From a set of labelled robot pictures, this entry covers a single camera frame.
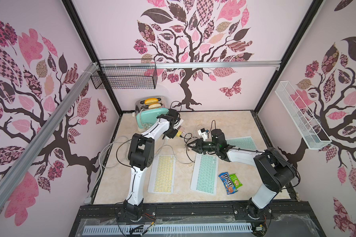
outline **green snack package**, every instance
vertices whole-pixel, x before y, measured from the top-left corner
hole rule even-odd
[[[242,186],[242,183],[240,183],[239,179],[236,177],[236,174],[230,174],[229,177],[231,178],[231,180],[236,188]]]

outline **white vent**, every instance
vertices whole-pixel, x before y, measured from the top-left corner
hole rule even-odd
[[[124,234],[138,225],[120,226]],[[252,232],[250,223],[206,223],[206,224],[162,224],[155,225],[146,234],[198,234],[198,233],[242,233]],[[122,235],[117,225],[85,226],[82,235]]]

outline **keyboard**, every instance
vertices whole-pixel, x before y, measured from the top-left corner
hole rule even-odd
[[[149,178],[149,193],[173,193],[175,156],[158,155],[154,158]]]
[[[216,195],[219,158],[213,155],[197,154],[190,189]]]

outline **wall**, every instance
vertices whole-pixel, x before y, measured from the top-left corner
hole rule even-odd
[[[62,3],[0,1],[0,179],[91,63]],[[90,82],[0,212],[0,236],[67,236],[118,116]]]
[[[354,237],[356,0],[339,2],[325,2],[280,78],[298,90],[332,144],[320,151],[307,149],[274,92],[259,115],[275,147],[298,167],[302,181],[296,190],[310,202],[326,235]]]
[[[100,59],[155,58],[157,63],[279,61],[310,3],[74,1]],[[248,110],[255,108],[274,71],[274,67],[158,70],[155,90],[114,92],[123,110],[134,110],[137,99],[152,95],[180,101],[183,110]]]

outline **pink wall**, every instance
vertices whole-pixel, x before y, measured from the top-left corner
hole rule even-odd
[[[356,0],[339,2],[326,1],[280,78],[307,97],[332,145],[321,151],[307,149],[274,92],[259,115],[275,147],[298,167],[302,181],[296,190],[310,202],[326,235],[354,237]]]
[[[60,1],[0,1],[0,179],[90,63]],[[67,236],[117,119],[89,82],[3,207],[0,236]]]

